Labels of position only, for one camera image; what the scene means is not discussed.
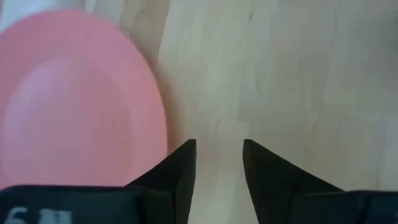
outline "pink disc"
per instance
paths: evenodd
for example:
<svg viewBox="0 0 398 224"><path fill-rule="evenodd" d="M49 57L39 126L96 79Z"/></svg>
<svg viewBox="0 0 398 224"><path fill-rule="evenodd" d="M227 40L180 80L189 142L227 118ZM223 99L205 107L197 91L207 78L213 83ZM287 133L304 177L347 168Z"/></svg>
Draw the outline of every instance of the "pink disc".
<svg viewBox="0 0 398 224"><path fill-rule="evenodd" d="M117 28L53 11L0 34L0 189L121 186L166 155L157 84Z"/></svg>

